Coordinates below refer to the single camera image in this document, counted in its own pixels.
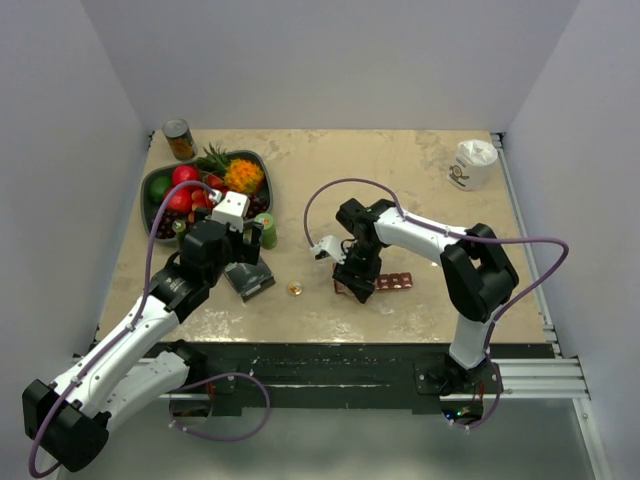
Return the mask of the red weekly pill organizer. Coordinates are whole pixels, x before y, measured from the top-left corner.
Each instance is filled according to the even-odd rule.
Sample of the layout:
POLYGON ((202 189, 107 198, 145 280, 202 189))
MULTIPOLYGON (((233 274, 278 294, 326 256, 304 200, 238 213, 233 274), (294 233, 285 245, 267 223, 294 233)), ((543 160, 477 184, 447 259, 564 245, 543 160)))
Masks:
MULTIPOLYGON (((333 281, 336 294, 354 296, 354 293, 339 283, 333 281)), ((375 282, 375 293, 409 290, 413 287, 412 275, 409 272, 380 274, 375 282)))

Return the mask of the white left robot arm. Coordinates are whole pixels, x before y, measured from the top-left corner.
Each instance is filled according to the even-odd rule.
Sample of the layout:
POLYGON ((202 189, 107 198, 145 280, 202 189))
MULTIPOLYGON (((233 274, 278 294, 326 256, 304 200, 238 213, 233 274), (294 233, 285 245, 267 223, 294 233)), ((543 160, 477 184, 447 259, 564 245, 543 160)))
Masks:
POLYGON ((197 222, 181 249, 147 278, 142 295, 114 330, 54 380, 34 380, 25 388, 32 477, 44 478, 59 467, 84 469, 122 420, 162 393, 196 392, 205 385, 205 365, 175 351, 162 353, 141 372, 131 370, 208 299, 228 265, 257 264, 262 230, 256 224, 246 238, 242 228, 229 223, 197 222))

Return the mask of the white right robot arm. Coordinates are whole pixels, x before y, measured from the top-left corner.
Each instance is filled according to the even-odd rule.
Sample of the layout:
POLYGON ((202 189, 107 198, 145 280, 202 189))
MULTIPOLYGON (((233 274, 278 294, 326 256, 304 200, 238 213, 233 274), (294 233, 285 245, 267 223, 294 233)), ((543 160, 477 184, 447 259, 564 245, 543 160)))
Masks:
POLYGON ((489 337, 500 307, 506 305, 519 277, 493 230, 478 223, 452 230, 401 214, 396 204, 379 200, 366 207, 355 199, 343 203, 336 220, 352 244, 335 247, 333 279, 366 303, 380 274, 382 249, 395 246, 433 261, 442 269, 449 299, 458 312, 454 340, 441 363, 424 373, 439 394, 466 393, 481 380, 489 337))

